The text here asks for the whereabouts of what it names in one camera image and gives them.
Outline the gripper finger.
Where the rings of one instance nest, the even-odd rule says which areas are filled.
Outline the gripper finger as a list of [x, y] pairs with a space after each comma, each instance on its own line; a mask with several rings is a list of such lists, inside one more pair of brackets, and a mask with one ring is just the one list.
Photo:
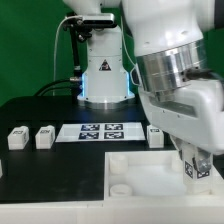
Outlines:
[[172, 136], [171, 141], [172, 141], [175, 149], [178, 151], [180, 159], [183, 159], [182, 140], [175, 136]]
[[196, 149], [195, 156], [195, 169], [200, 172], [208, 172], [211, 170], [212, 167], [212, 155], [200, 148]]

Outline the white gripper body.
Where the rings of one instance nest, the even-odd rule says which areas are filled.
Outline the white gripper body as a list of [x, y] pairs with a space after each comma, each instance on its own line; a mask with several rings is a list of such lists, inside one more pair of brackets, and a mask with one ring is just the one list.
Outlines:
[[158, 102], [142, 88], [139, 96], [153, 126], [214, 155], [224, 154], [224, 89], [220, 81], [190, 80], [168, 102]]

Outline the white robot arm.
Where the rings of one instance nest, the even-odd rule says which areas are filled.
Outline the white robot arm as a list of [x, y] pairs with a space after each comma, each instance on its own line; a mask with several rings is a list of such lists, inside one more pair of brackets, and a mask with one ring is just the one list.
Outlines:
[[167, 132], [187, 168], [207, 173], [224, 153], [224, 79], [208, 69], [204, 32], [224, 28], [224, 0], [63, 0], [87, 42], [84, 99], [129, 97], [121, 30], [104, 7], [119, 7], [134, 40], [139, 97], [149, 122]]

